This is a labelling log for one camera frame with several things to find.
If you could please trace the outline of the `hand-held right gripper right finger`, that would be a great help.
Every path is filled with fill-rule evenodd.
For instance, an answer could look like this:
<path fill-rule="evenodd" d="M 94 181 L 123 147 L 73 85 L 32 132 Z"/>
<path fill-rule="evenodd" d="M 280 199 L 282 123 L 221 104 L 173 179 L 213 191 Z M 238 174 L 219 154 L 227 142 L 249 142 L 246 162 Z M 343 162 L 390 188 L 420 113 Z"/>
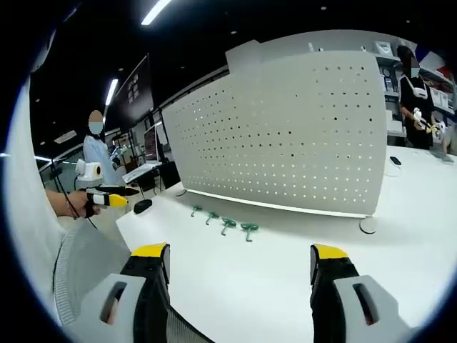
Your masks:
<path fill-rule="evenodd" d="M 310 306 L 314 342 L 409 342 L 415 329 L 375 279 L 360 275 L 345 251 L 311 245 Z"/>

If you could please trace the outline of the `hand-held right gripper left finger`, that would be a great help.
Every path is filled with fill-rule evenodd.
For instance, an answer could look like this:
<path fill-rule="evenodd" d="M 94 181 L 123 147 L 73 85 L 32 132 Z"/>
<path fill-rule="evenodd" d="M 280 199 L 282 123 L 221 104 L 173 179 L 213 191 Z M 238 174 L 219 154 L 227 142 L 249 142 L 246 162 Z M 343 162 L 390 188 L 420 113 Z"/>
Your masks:
<path fill-rule="evenodd" d="M 108 275 L 83 299 L 66 326 L 74 342 L 166 342 L 170 246 L 133 251 L 120 274 Z"/>

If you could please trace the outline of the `person's left hand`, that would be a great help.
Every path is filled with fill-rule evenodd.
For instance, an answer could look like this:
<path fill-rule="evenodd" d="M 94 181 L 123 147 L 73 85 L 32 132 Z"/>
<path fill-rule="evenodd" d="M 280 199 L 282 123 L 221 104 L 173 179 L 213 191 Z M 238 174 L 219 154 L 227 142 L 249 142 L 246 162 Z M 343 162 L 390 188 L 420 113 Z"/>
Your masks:
<path fill-rule="evenodd" d="M 67 195 L 64 209 L 65 215 L 73 219 L 89 218 L 101 212 L 101 208 L 98 205 L 89 203 L 87 192 L 81 190 Z"/>

